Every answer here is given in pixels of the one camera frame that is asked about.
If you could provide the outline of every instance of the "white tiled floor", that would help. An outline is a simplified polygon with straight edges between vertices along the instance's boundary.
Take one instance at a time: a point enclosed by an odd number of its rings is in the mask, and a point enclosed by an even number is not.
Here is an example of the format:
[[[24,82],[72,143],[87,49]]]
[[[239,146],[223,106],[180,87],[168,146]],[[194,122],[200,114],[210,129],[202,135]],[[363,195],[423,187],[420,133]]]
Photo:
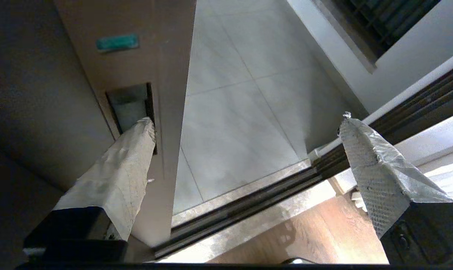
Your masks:
[[[284,0],[198,0],[174,213],[307,157],[354,111]]]

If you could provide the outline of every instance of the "wooden floor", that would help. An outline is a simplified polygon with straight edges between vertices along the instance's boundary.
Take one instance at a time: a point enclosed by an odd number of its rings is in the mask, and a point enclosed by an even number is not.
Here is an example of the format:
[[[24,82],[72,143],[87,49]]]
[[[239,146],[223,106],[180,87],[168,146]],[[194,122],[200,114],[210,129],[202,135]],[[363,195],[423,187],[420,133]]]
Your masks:
[[[209,263],[276,264],[293,257],[316,263],[388,263],[367,214],[345,197],[323,202]]]

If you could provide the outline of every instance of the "sliding door track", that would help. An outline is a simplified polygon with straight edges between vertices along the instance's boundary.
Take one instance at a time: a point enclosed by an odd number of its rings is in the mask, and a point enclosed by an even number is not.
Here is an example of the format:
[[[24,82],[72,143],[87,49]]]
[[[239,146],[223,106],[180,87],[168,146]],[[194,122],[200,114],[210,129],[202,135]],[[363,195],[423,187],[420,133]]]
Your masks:
[[[399,143],[453,116],[453,69],[370,126],[391,144]],[[171,238],[155,247],[156,259],[194,244],[350,167],[343,145],[315,160],[312,167],[211,210],[172,229]]]

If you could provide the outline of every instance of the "green sticker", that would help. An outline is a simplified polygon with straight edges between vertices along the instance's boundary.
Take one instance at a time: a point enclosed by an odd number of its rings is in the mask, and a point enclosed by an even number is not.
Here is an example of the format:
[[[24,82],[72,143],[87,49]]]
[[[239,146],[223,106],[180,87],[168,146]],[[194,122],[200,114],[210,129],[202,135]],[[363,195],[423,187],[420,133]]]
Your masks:
[[[137,34],[129,34],[127,36],[109,36],[96,40],[96,48],[100,53],[129,50],[138,47],[139,42]]]

